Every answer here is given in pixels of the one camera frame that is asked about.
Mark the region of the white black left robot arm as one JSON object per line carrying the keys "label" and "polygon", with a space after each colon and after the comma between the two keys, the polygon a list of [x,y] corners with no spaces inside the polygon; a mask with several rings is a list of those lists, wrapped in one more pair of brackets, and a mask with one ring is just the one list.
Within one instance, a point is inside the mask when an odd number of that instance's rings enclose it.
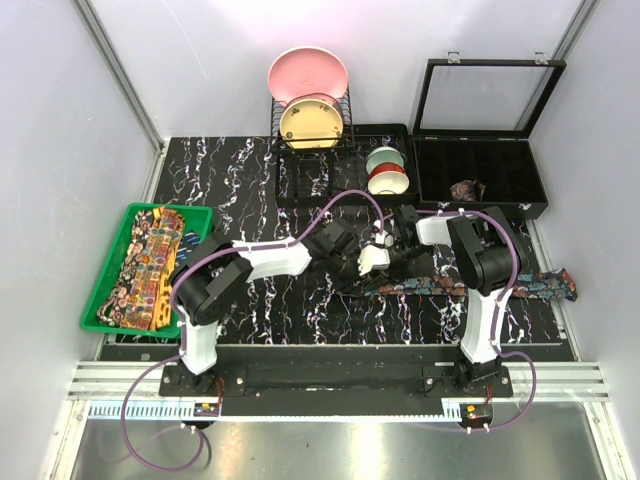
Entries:
{"label": "white black left robot arm", "polygon": [[181,384],[196,396],[215,386],[218,324],[247,284],[267,277],[297,277],[318,268],[348,287],[373,269],[376,248],[358,244],[338,219],[299,237],[269,242],[231,240],[214,232],[200,242],[170,277],[170,306],[180,318],[177,363]]}

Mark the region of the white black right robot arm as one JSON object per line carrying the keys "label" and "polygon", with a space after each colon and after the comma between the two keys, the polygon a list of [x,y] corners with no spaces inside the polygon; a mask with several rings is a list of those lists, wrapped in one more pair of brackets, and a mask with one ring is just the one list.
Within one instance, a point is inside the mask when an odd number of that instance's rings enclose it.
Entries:
{"label": "white black right robot arm", "polygon": [[480,211],[437,212],[422,218],[407,205],[393,214],[404,256],[418,249],[447,245],[467,291],[467,319],[457,347],[453,382],[466,396],[476,396],[500,376],[499,341],[506,305],[526,262],[523,249],[497,206]]}

